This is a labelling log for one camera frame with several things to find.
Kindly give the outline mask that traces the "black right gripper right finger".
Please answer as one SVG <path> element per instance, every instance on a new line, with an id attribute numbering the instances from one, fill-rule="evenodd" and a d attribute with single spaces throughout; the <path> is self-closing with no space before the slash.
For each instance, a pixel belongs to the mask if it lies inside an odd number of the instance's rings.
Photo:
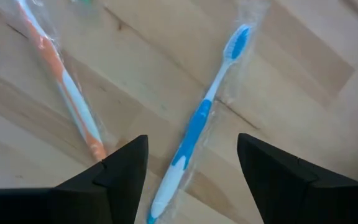
<path id="1" fill-rule="evenodd" d="M 237 154 L 264 223 L 358 223 L 358 181 L 246 133 Z"/>

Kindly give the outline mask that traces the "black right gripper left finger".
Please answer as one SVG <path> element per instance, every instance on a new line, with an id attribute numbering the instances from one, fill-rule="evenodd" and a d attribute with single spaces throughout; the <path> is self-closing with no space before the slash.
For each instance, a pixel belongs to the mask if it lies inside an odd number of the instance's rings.
<path id="1" fill-rule="evenodd" d="M 148 155 L 140 135 L 56 187 L 0 189 L 0 223 L 134 223 Z"/>

